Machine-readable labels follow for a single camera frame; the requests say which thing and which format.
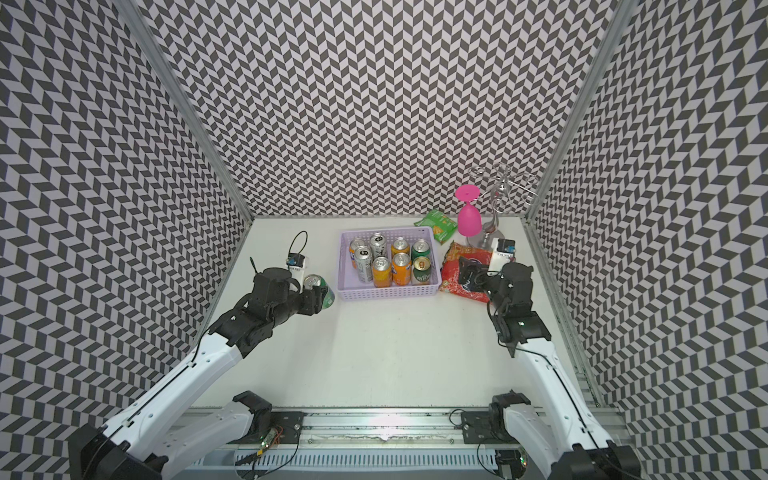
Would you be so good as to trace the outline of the orange fanta can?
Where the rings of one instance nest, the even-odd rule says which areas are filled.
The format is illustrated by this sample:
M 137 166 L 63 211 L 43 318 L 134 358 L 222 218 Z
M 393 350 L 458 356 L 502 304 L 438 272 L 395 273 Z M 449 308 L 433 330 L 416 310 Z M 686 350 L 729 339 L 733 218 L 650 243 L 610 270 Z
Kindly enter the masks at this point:
M 372 276 L 376 288 L 389 288 L 392 285 L 391 262 L 386 256 L 379 256 L 373 260 Z
M 363 247 L 366 247 L 366 246 L 367 246 L 366 242 L 361 237 L 355 237 L 350 242 L 348 251 L 349 251 L 349 256 L 350 256 L 350 260 L 351 260 L 351 264 L 352 264 L 352 268 L 353 269 L 357 268 L 356 251 L 359 248 L 363 248 Z

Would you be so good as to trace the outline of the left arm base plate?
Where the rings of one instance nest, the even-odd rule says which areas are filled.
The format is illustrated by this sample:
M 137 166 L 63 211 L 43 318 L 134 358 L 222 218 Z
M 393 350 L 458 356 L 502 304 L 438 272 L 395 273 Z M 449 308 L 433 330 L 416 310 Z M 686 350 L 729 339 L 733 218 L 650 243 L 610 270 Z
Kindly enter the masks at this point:
M 305 413 L 298 410 L 272 411 L 262 414 L 248 434 L 233 440 L 235 445 L 257 445 L 265 440 L 277 439 L 280 445 L 295 445 L 299 442 Z

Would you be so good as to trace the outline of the green can gold top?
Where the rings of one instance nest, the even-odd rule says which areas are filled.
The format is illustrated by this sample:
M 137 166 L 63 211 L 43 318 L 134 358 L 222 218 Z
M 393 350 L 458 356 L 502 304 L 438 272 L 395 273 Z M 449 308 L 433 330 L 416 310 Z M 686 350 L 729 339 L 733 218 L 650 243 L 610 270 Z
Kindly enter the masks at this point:
M 412 283 L 414 285 L 427 285 L 432 275 L 432 263 L 428 256 L 417 256 L 412 260 Z

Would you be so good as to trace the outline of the green soda can silver top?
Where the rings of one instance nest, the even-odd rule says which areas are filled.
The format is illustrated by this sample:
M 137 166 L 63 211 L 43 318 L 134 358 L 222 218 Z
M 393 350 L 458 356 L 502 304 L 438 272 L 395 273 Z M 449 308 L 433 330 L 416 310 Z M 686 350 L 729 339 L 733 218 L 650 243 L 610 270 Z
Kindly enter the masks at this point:
M 304 289 L 319 290 L 322 294 L 322 309 L 330 309 L 335 302 L 335 294 L 324 277 L 318 274 L 309 274 L 303 280 Z

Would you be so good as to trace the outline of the lavender plastic basket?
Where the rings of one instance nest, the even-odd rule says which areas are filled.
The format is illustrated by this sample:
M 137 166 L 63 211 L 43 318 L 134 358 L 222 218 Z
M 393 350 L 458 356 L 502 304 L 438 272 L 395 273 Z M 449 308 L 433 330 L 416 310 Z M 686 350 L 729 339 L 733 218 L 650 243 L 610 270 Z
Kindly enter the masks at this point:
M 418 240 L 427 241 L 430 245 L 429 258 L 432 265 L 429 281 L 424 284 L 410 282 L 405 286 L 393 283 L 387 288 L 375 287 L 372 282 L 362 282 L 358 277 L 357 269 L 352 265 L 349 246 L 357 238 L 368 241 L 374 233 L 381 233 L 388 246 L 391 246 L 391 243 L 399 237 L 403 237 L 410 245 Z M 442 284 L 441 262 L 438 254 L 439 244 L 433 238 L 433 232 L 429 227 L 375 227 L 364 230 L 343 230 L 339 239 L 337 284 L 334 292 L 338 298 L 345 301 L 434 295 Z

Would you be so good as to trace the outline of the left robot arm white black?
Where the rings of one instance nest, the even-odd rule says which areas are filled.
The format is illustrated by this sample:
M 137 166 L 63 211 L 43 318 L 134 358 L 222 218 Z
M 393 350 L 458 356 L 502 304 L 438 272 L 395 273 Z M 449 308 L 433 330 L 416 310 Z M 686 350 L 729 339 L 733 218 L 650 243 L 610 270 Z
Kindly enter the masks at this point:
M 73 479 L 171 479 L 217 448 L 278 433 L 271 404 L 244 391 L 179 430 L 172 427 L 220 377 L 293 315 L 324 308 L 329 289 L 304 287 L 285 268 L 255 274 L 251 292 L 223 313 L 191 353 L 157 384 L 102 426 L 86 424 L 67 440 Z

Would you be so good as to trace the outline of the white monster can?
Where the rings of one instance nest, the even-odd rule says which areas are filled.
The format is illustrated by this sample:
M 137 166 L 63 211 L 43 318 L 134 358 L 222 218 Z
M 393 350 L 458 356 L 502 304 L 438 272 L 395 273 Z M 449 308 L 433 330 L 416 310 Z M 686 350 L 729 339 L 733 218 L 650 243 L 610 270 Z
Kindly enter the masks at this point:
M 375 232 L 370 237 L 369 246 L 373 259 L 387 257 L 387 241 L 381 232 Z
M 357 275 L 360 282 L 363 283 L 370 283 L 373 281 L 372 276 L 372 254 L 371 250 L 366 246 L 363 248 L 359 248 L 356 251 L 356 261 L 357 261 Z

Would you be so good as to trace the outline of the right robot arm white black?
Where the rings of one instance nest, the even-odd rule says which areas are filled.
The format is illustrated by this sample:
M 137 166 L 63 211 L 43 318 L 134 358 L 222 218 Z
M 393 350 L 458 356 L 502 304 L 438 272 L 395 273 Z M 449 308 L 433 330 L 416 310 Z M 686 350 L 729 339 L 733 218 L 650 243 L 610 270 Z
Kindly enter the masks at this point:
M 489 405 L 496 434 L 516 440 L 547 479 L 639 479 L 633 448 L 613 440 L 563 372 L 552 335 L 533 309 L 532 274 L 531 266 L 514 261 L 493 270 L 459 260 L 459 283 L 488 297 L 498 344 L 523 367 L 546 413 L 540 418 L 522 393 L 496 395 Z

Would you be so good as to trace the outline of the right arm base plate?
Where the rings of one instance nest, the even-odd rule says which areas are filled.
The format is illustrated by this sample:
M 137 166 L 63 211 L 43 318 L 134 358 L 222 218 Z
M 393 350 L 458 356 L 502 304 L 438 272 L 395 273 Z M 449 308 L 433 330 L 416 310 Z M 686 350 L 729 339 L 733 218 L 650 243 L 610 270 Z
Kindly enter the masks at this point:
M 488 411 L 462 411 L 460 427 L 463 441 L 468 445 L 517 444 L 501 420 Z

